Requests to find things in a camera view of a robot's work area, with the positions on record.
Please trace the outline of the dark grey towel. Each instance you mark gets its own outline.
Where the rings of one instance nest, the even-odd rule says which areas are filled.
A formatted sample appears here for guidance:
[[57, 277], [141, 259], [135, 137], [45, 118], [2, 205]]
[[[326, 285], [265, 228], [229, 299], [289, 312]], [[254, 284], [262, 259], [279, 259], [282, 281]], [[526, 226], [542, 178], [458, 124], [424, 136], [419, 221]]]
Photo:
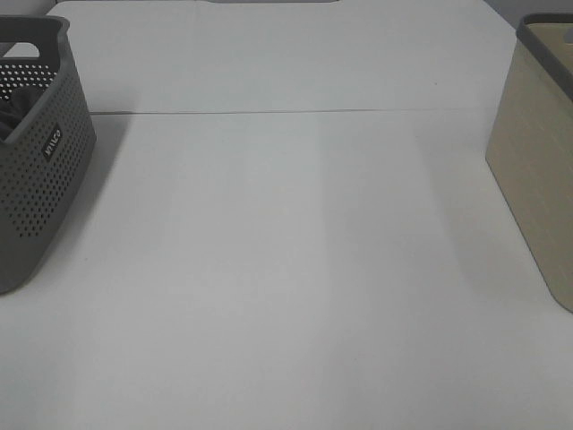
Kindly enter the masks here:
[[1, 99], [1, 140], [5, 141], [22, 119], [31, 111], [41, 95], [32, 87], [12, 92], [9, 100]]

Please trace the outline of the grey perforated plastic basket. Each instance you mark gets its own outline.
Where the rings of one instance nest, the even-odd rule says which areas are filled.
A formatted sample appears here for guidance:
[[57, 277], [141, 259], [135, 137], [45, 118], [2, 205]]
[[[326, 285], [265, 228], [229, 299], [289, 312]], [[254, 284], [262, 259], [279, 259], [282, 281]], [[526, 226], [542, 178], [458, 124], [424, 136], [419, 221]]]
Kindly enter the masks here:
[[69, 22], [46, 15], [4, 15], [1, 41], [28, 43], [37, 56], [2, 57], [1, 99], [32, 87], [41, 95], [1, 140], [1, 291], [31, 277], [90, 163], [97, 136], [73, 58]]

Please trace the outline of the beige plastic basket grey rim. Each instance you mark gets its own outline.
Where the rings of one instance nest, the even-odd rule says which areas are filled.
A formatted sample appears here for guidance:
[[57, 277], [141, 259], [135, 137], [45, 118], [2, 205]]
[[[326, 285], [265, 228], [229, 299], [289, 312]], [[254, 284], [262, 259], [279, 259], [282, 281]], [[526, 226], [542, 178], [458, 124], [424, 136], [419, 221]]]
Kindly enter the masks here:
[[572, 31], [532, 13], [516, 45], [485, 159], [553, 299], [572, 308]]

